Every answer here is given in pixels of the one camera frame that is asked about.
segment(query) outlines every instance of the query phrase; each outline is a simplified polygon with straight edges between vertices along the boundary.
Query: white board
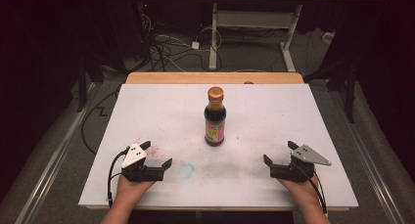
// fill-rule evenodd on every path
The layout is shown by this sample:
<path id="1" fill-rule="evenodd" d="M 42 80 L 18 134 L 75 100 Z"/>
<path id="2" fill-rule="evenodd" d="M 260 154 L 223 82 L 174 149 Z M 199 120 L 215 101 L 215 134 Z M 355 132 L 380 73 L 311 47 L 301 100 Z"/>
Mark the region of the white board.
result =
<path id="1" fill-rule="evenodd" d="M 288 141 L 307 144 L 332 162 L 316 165 L 328 207 L 358 206 L 345 170 L 306 84 L 221 84 L 227 110 L 225 141 L 205 142 L 206 84 L 123 85 L 79 204 L 107 207 L 114 157 L 151 141 L 146 165 L 173 158 L 164 180 L 137 205 L 145 209 L 286 210 L 295 204 L 269 177 L 262 156 L 288 164 Z M 120 172 L 122 158 L 115 164 Z M 115 196 L 116 179 L 112 183 Z"/>

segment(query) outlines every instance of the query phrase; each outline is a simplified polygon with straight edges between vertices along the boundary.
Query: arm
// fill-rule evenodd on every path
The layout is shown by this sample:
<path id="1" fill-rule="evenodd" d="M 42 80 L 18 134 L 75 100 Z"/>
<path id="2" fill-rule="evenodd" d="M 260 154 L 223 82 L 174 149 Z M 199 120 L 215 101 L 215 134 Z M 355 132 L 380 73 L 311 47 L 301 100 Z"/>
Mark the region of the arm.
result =
<path id="1" fill-rule="evenodd" d="M 119 175 L 116 197 L 110 211 L 101 224 L 126 224 L 134 206 L 141 200 L 144 193 L 156 182 L 133 183 L 122 174 Z"/>
<path id="2" fill-rule="evenodd" d="M 308 181 L 303 183 L 296 183 L 283 179 L 278 179 L 278 181 L 286 187 L 293 196 L 305 223 L 330 223 L 329 219 L 323 213 L 323 208 L 320 205 L 317 193 Z M 318 184 L 315 176 L 312 177 L 312 181 L 314 184 Z"/>

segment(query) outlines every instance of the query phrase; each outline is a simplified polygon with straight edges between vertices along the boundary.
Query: soy sauce bottle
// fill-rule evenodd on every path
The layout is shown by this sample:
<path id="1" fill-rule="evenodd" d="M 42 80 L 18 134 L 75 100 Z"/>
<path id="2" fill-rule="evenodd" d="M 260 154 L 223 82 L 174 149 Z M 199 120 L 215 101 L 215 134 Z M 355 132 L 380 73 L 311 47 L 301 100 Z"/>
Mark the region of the soy sauce bottle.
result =
<path id="1" fill-rule="evenodd" d="M 205 108 L 206 133 L 205 140 L 213 147 L 222 144 L 225 139 L 226 109 L 223 107 L 223 90 L 211 87 L 207 91 L 208 105 Z"/>

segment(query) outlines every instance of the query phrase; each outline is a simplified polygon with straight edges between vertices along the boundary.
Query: blue stain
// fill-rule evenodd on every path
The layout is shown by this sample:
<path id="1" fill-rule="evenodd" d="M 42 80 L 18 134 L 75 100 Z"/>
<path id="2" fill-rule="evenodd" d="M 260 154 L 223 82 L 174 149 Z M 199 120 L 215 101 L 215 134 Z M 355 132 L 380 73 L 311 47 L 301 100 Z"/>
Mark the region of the blue stain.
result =
<path id="1" fill-rule="evenodd" d="M 193 176 L 193 172 L 195 171 L 195 166 L 191 163 L 183 164 L 180 167 L 180 177 L 189 180 Z"/>

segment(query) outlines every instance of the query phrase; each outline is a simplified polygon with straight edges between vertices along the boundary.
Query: bottle label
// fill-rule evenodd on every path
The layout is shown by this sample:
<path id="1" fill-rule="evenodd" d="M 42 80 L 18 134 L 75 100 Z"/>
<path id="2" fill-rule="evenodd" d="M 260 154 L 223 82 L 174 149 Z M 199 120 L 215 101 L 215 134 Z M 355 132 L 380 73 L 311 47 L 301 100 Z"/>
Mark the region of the bottle label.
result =
<path id="1" fill-rule="evenodd" d="M 223 140 L 225 137 L 225 120 L 218 124 L 212 124 L 206 120 L 206 138 L 212 143 L 218 143 Z"/>

